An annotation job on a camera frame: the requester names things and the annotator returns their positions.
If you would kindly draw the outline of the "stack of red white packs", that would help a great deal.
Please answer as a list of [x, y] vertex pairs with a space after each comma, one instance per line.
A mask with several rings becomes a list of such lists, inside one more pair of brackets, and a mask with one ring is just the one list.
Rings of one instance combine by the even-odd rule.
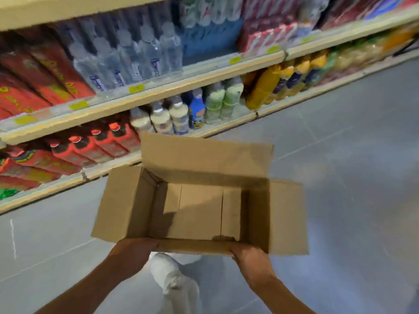
[[271, 47], [281, 48], [298, 29], [298, 11], [303, 0], [244, 0], [244, 20], [238, 52], [256, 55]]

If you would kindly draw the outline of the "row of yellow cap bottles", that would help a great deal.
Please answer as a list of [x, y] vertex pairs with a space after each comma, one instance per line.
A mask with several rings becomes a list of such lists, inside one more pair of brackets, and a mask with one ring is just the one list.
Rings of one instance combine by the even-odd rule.
[[280, 79], [272, 92], [274, 100], [298, 94], [306, 85], [306, 77], [315, 76], [325, 66], [330, 51], [324, 49], [283, 63]]

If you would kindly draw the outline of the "person's left hand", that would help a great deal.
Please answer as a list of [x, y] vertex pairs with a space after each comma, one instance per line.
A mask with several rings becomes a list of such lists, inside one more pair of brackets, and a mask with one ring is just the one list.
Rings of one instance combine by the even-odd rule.
[[139, 253], [139, 239], [125, 238], [112, 248], [104, 260], [111, 276], [121, 283], [137, 274], [149, 259]]

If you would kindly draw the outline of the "row of large red packets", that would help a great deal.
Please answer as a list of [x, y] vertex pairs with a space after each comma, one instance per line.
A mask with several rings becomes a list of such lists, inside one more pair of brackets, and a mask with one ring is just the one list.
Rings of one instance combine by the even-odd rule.
[[93, 96], [49, 28], [0, 31], [0, 121]]

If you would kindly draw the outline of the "milky white drink bottle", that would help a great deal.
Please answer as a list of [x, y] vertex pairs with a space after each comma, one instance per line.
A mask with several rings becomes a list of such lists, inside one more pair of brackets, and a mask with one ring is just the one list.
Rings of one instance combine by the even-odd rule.
[[169, 98], [169, 114], [173, 123], [173, 129], [176, 135], [185, 135], [189, 132], [188, 106], [183, 102], [181, 95], [171, 96]]
[[131, 126], [138, 132], [138, 134], [141, 131], [148, 131], [153, 133], [156, 132], [149, 114], [139, 107], [130, 109], [129, 121]]
[[169, 110], [163, 107], [163, 102], [152, 102], [150, 106], [152, 108], [150, 119], [156, 132], [165, 135], [174, 135], [173, 122]]

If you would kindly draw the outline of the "brown cardboard box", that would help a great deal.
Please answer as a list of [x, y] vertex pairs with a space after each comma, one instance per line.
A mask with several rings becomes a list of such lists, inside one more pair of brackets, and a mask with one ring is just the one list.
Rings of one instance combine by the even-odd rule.
[[139, 166], [112, 169], [91, 236], [154, 238], [165, 253], [309, 254], [299, 183], [270, 179], [274, 145], [141, 132]]

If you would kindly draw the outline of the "blue label drink bottle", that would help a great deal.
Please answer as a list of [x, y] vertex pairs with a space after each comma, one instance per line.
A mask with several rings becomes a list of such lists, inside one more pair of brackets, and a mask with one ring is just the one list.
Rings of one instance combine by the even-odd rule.
[[189, 92], [188, 115], [189, 126], [192, 130], [198, 130], [203, 126], [206, 107], [202, 99], [202, 89], [197, 88]]

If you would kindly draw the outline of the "person's white trouser leg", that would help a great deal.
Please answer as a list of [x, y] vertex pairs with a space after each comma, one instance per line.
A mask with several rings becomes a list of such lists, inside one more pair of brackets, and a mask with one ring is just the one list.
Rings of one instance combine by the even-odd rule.
[[180, 268], [201, 258], [198, 254], [150, 253], [150, 272], [163, 294], [162, 306], [156, 314], [202, 314], [199, 286]]

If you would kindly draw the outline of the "row of green yellow bottles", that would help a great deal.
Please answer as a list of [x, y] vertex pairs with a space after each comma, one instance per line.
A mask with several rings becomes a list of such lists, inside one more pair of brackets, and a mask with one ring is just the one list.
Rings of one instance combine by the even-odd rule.
[[330, 52], [316, 85], [359, 72], [407, 47], [419, 37], [419, 21], [345, 43]]

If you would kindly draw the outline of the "person's right hand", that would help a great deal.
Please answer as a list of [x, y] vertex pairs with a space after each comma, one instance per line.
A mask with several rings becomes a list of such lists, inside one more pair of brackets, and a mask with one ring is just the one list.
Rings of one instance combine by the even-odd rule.
[[236, 264], [248, 285], [251, 280], [266, 276], [276, 277], [269, 255], [258, 247], [249, 245], [245, 260]]

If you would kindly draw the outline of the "blue wrapped water bottle pack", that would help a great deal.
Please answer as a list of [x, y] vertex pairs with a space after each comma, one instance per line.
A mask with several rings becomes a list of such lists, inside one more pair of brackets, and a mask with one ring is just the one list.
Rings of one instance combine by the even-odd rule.
[[179, 0], [184, 66], [237, 51], [244, 0]]

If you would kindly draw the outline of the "cream metal shelf board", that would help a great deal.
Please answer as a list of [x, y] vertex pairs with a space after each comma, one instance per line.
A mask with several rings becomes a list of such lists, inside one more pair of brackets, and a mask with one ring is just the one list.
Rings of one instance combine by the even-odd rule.
[[[288, 97], [281, 101], [274, 101], [270, 105], [265, 105], [259, 110], [249, 111], [247, 113], [240, 113], [238, 116], [228, 121], [221, 121], [217, 124], [206, 125], [203, 129], [195, 132], [190, 132], [188, 136], [198, 138], [208, 138], [215, 136], [221, 132], [231, 130], [235, 127], [241, 126], [248, 122], [258, 120], [264, 116], [268, 116], [280, 110], [286, 109], [290, 106], [299, 104], [306, 100], [312, 99], [326, 92], [335, 90], [344, 85], [350, 84], [359, 79], [365, 78], [371, 74], [377, 73], [381, 70], [391, 68], [411, 59], [419, 57], [419, 48], [403, 52], [397, 56], [387, 57], [373, 65], [364, 68], [356, 73], [332, 80], [328, 83], [315, 86], [307, 91], [299, 93], [293, 97]], [[92, 168], [82, 170], [79, 173], [71, 176], [62, 177], [53, 182], [42, 184], [38, 188], [19, 192], [18, 194], [8, 197], [0, 201], [0, 215], [8, 211], [17, 209], [19, 207], [29, 205], [32, 202], [42, 200], [46, 197], [52, 196], [56, 193], [66, 191], [68, 189], [77, 187], [81, 184], [88, 183], [97, 178], [106, 176], [112, 169], [125, 165], [138, 165], [142, 162], [141, 151], [130, 153], [127, 156], [114, 159], [105, 164], [98, 164]]]
[[31, 114], [2, 120], [0, 149], [417, 20], [419, 20], [419, 2], [371, 20], [359, 20], [327, 31], [311, 32], [290, 45], [282, 43], [263, 47], [255, 55], [230, 53], [191, 64], [177, 73], [115, 89], [104, 95], [74, 100]]
[[0, 0], [0, 32], [163, 0]]

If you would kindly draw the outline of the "row of yellow price tags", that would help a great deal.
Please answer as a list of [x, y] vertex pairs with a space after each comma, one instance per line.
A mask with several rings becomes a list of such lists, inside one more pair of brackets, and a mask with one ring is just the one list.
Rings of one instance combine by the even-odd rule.
[[146, 105], [176, 94], [204, 87], [218, 81], [233, 78], [246, 72], [281, 63], [290, 55], [290, 50], [298, 46], [284, 46], [278, 49], [264, 49], [256, 56], [231, 53], [222, 57], [192, 64], [183, 71], [160, 78], [132, 84], [104, 93], [101, 96], [75, 100], [63, 105], [40, 110], [32, 114], [15, 116], [3, 120], [2, 131], [36, 130], [62, 131], [70, 127], [112, 116], [131, 108]]

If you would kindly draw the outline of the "person's right forearm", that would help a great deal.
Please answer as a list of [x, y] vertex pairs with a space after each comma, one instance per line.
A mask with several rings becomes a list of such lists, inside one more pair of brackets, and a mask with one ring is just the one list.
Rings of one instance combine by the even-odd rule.
[[251, 280], [249, 286], [272, 314], [316, 314], [275, 276]]

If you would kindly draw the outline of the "red cap dark bottle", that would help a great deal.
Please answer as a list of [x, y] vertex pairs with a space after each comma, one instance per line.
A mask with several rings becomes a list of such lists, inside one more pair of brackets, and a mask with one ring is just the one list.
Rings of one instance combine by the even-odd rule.
[[78, 154], [97, 164], [103, 164], [114, 159], [112, 155], [99, 147], [91, 136], [70, 136], [68, 140], [73, 144]]
[[121, 158], [129, 154], [129, 151], [114, 139], [109, 130], [92, 129], [91, 134], [95, 143], [111, 157]]
[[76, 152], [76, 148], [70, 143], [60, 139], [48, 139], [48, 144], [51, 147], [52, 153], [55, 157], [65, 160], [68, 163], [74, 164], [81, 168], [91, 168], [97, 163]]
[[127, 122], [112, 122], [108, 124], [113, 138], [129, 152], [138, 152], [141, 149], [141, 141]]

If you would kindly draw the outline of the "person's left forearm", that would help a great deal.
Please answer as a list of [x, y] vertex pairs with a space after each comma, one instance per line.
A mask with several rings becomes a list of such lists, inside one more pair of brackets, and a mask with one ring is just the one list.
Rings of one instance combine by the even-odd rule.
[[135, 273], [116, 260], [105, 259], [85, 278], [34, 314], [94, 314], [105, 298]]

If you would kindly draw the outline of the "row of orange juice bottles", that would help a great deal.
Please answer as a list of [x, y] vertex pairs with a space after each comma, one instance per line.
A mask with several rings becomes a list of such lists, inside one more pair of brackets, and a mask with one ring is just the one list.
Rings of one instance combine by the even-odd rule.
[[282, 63], [266, 68], [257, 78], [248, 97], [246, 106], [249, 110], [259, 109], [264, 105], [280, 79]]

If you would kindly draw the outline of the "pale green drink bottle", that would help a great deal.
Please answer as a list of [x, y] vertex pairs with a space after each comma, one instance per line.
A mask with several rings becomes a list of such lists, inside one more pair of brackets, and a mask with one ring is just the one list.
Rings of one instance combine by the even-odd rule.
[[228, 120], [232, 117], [235, 107], [240, 103], [244, 90], [244, 84], [240, 76], [223, 81], [225, 94], [220, 112], [221, 120]]
[[204, 88], [205, 123], [210, 125], [220, 121], [220, 113], [225, 97], [225, 87], [222, 82], [216, 82]]

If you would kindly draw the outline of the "row of small red packets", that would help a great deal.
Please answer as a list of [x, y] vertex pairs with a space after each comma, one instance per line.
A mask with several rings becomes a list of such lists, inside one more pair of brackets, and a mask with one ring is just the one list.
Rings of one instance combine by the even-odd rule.
[[80, 173], [82, 167], [28, 144], [0, 149], [0, 188], [26, 191]]

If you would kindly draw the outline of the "stack of dark red cartons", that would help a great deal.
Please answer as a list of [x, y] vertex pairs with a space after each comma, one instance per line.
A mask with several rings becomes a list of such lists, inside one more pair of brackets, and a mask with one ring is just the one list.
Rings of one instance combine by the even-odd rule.
[[417, 3], [419, 0], [331, 0], [315, 29], [326, 31], [350, 22], [371, 20]]

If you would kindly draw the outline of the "row of clear water bottles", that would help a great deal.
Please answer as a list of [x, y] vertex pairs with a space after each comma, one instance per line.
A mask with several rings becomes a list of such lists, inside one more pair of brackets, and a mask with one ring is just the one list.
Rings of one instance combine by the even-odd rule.
[[178, 0], [163, 0], [49, 24], [96, 93], [183, 70]]

